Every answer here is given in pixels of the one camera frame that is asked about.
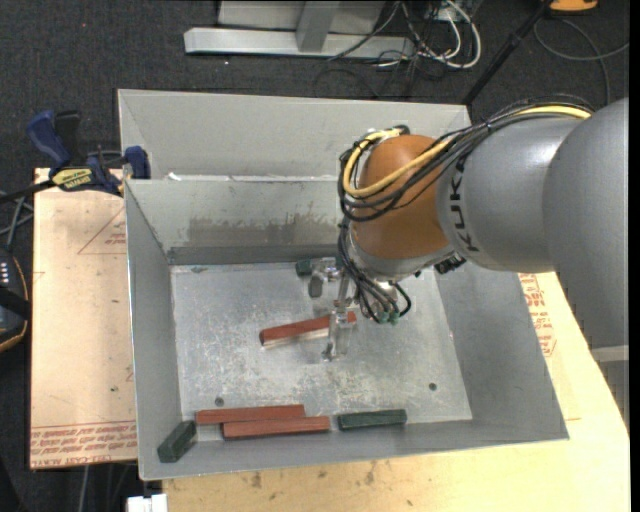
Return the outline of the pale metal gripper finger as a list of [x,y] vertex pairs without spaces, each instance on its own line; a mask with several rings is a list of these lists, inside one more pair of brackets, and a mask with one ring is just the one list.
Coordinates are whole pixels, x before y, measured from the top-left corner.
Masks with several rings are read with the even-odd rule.
[[337,349],[337,316],[335,312],[329,315],[327,345],[322,352],[325,361],[332,361],[336,357]]
[[337,356],[346,356],[349,351],[351,336],[354,329],[354,323],[348,318],[341,319],[337,322]]

